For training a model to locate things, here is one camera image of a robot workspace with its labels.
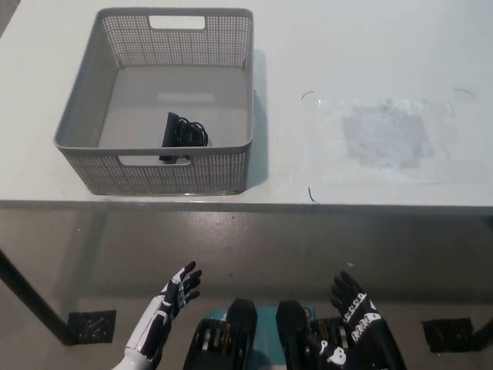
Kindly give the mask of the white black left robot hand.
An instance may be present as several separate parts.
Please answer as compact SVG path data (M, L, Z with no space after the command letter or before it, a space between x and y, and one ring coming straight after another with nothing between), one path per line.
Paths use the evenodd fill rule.
M159 366L173 321L190 301L200 296L197 287L201 275L196 262L191 261L166 282L134 327L115 369L156 369Z

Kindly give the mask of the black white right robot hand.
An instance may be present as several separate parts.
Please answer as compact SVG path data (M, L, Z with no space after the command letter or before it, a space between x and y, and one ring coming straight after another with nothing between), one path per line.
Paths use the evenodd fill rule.
M310 345L324 362L331 369L406 369L387 321L356 280L341 271L331 291L331 303L347 329L350 347L311 336Z

